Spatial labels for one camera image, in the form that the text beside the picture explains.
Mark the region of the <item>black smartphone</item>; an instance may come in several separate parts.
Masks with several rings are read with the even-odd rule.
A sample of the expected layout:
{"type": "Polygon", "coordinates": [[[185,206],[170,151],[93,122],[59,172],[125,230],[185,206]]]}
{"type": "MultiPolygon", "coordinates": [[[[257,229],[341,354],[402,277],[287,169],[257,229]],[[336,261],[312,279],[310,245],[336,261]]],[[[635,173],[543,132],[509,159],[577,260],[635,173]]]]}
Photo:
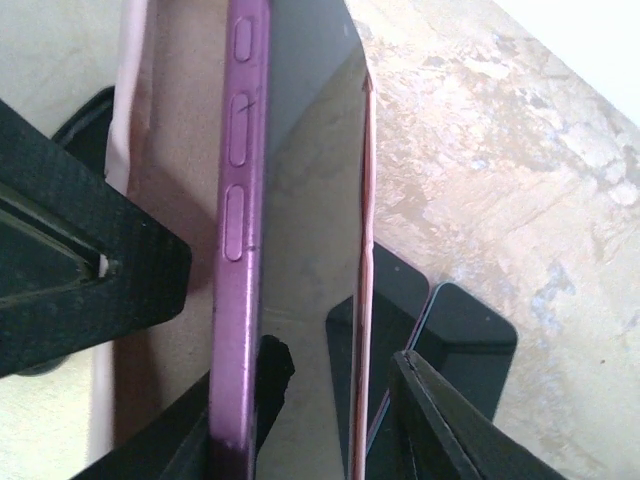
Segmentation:
{"type": "MultiPolygon", "coordinates": [[[[376,243],[372,304],[368,424],[373,425],[388,389],[388,363],[406,347],[429,296],[427,278],[376,243]]],[[[349,438],[353,299],[336,305],[326,319],[335,407],[340,440],[349,438]]]]}

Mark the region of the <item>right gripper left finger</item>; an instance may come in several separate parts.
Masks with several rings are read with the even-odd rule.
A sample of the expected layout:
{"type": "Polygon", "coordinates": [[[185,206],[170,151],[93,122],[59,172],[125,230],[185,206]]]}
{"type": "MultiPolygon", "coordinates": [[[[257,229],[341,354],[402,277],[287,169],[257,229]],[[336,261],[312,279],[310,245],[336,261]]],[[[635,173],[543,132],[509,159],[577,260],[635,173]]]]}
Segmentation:
{"type": "MultiPolygon", "coordinates": [[[[264,444],[285,404],[295,373],[286,343],[261,338],[257,361],[256,448],[264,444]]],[[[78,479],[206,479],[209,459],[209,377],[203,376],[155,421],[76,475],[78,479]]]]}

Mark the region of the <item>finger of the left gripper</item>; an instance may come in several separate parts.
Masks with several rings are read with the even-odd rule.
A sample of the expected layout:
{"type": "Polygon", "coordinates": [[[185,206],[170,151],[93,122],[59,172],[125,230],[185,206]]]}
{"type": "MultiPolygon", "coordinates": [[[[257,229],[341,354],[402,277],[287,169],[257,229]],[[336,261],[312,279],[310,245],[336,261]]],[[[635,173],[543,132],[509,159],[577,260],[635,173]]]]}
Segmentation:
{"type": "Polygon", "coordinates": [[[103,177],[1,108],[1,373],[166,322],[190,247],[103,177]]]}

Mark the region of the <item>phone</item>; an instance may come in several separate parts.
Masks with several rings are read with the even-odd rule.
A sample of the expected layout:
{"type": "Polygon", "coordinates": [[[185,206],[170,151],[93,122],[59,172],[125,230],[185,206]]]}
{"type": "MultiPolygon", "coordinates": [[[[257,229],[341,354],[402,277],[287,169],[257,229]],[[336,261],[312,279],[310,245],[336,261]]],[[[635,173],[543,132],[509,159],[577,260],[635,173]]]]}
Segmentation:
{"type": "MultiPolygon", "coordinates": [[[[487,419],[495,417],[515,354],[514,326],[462,287],[446,282],[429,292],[408,344],[487,419]]],[[[389,381],[367,448],[388,435],[389,381]]]]}
{"type": "Polygon", "coordinates": [[[344,475],[325,322],[367,291],[371,86],[342,1],[229,5],[212,479],[344,475]]]}

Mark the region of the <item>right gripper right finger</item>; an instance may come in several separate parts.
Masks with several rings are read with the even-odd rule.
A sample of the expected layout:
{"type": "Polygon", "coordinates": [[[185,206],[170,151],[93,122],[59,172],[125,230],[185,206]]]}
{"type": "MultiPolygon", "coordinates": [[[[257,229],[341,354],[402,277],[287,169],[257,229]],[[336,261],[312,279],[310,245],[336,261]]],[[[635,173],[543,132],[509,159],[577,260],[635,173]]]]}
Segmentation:
{"type": "Polygon", "coordinates": [[[561,479],[504,434],[418,353],[390,363],[390,416],[398,479],[561,479]]]}

